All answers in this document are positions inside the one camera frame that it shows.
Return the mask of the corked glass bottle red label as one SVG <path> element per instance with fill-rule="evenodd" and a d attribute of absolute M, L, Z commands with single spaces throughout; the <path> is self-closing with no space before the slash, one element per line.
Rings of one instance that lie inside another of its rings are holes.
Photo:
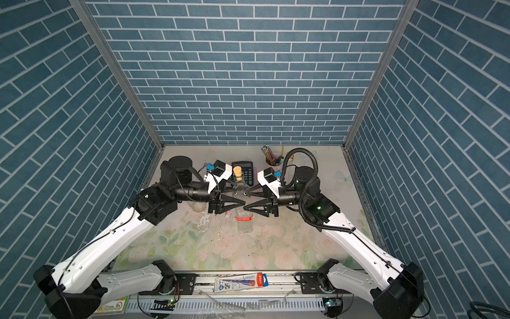
<path fill-rule="evenodd" d="M 233 167 L 233 178 L 234 179 L 243 179 L 243 173 L 241 172 L 241 167 L 236 166 Z M 242 199 L 246 202 L 245 205 L 251 203 L 250 196 L 250 187 L 244 180 L 244 195 L 236 196 L 235 198 Z M 235 209 L 235 219 L 238 225 L 239 233 L 251 233 L 253 230 L 253 213 L 244 211 L 243 207 L 239 207 Z"/>

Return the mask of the clear glass bottle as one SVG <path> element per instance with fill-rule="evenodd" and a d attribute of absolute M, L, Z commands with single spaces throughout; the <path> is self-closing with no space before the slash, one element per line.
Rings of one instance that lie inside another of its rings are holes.
<path fill-rule="evenodd" d="M 208 204 L 205 202 L 188 202 L 188 204 L 192 211 L 196 213 L 203 213 L 208 208 Z"/>

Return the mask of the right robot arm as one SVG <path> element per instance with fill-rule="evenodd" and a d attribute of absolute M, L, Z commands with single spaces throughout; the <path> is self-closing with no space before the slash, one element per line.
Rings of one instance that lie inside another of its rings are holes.
<path fill-rule="evenodd" d="M 317 270 L 327 293 L 347 291 L 371 303 L 381 318 L 417 318 L 428 304 L 424 273 L 415 263 L 404 264 L 358 230 L 340 208 L 320 190 L 319 164 L 305 148 L 290 150 L 281 170 L 267 167 L 256 176 L 260 200 L 245 210 L 264 217 L 277 216 L 279 208 L 296 206 L 306 224 L 341 245 L 362 267 L 355 271 L 329 259 Z"/>

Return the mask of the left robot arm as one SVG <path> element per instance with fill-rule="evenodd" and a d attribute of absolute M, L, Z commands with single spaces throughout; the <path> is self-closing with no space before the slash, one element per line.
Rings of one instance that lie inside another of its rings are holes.
<path fill-rule="evenodd" d="M 206 174 L 201 176 L 187 156 L 164 161 L 159 182 L 140 191 L 91 242 L 59 264 L 37 269 L 33 277 L 50 313 L 55 318 L 89 318 L 100 306 L 139 292 L 178 295 L 175 271 L 163 260 L 132 271 L 106 273 L 105 269 L 182 202 L 206 203 L 213 214 L 244 205 L 225 191 L 232 166 L 216 161 L 203 168 Z"/>

